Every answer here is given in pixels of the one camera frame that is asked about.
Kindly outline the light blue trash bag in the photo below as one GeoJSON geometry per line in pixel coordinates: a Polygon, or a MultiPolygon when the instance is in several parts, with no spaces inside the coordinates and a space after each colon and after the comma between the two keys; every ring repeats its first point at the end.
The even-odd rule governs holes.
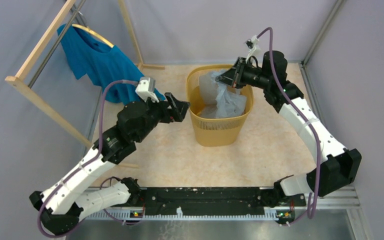
{"type": "Polygon", "coordinates": [[[224,70],[210,71],[199,77],[199,93],[204,108],[199,116],[206,119],[225,119],[244,114],[247,97],[240,89],[231,90],[228,85],[216,81],[224,70]]]}

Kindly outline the yellow mesh trash bin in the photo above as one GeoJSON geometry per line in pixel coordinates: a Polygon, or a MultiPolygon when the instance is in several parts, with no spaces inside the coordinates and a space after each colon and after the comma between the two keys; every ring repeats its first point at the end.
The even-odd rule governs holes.
{"type": "Polygon", "coordinates": [[[234,143],[254,105],[254,93],[247,85],[240,90],[246,97],[246,106],[241,116],[229,118],[203,118],[200,113],[205,107],[200,94],[199,78],[211,71],[228,70],[231,64],[204,65],[193,69],[186,78],[186,96],[190,102],[189,112],[196,141],[204,147],[227,146],[234,143]]]}

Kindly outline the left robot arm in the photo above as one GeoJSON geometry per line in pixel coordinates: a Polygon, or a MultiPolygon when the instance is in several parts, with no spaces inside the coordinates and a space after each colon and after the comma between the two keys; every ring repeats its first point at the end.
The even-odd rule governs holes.
{"type": "Polygon", "coordinates": [[[88,192],[88,188],[135,152],[136,145],[158,124],[182,122],[189,107],[189,102],[176,99],[170,92],[165,93],[165,100],[146,99],[125,105],[117,114],[116,124],[102,133],[72,170],[52,187],[29,196],[38,210],[37,226],[41,233],[48,238],[60,238],[96,212],[114,205],[136,206],[141,190],[134,178],[122,178],[93,192],[88,192]]]}

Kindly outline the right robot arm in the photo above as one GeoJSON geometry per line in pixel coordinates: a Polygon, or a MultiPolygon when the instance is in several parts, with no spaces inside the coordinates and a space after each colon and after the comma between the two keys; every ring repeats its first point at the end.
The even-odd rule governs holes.
{"type": "Polygon", "coordinates": [[[357,149],[347,149],[317,118],[302,91],[287,79],[287,65],[284,54],[275,50],[273,56],[269,52],[263,55],[261,67],[239,57],[215,78],[236,89],[262,89],[267,103],[294,128],[313,156],[317,165],[314,170],[275,182],[273,200],[279,206],[287,206],[294,195],[314,193],[324,197],[352,184],[362,160],[357,149]]]}

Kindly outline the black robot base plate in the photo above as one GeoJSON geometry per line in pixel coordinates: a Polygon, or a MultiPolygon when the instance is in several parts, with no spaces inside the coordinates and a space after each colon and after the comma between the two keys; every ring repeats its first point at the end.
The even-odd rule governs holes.
{"type": "Polygon", "coordinates": [[[137,204],[147,216],[263,215],[265,208],[305,207],[303,194],[280,198],[271,187],[147,187],[137,204]]]}

